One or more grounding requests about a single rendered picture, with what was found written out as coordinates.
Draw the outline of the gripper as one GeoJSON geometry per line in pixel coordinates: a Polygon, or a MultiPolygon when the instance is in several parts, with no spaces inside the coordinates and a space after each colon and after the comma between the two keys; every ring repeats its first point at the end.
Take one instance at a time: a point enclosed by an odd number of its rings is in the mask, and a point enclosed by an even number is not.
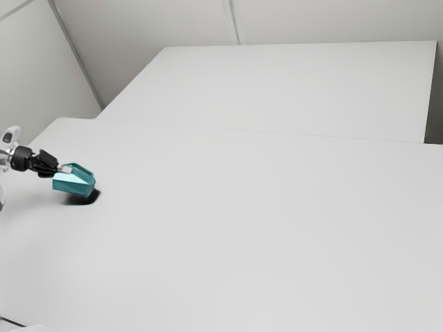
{"type": "Polygon", "coordinates": [[[70,174],[72,167],[60,166],[58,159],[48,152],[40,149],[36,154],[31,148],[17,146],[10,161],[11,168],[18,172],[32,170],[40,178],[52,178],[56,173],[70,174]]]}

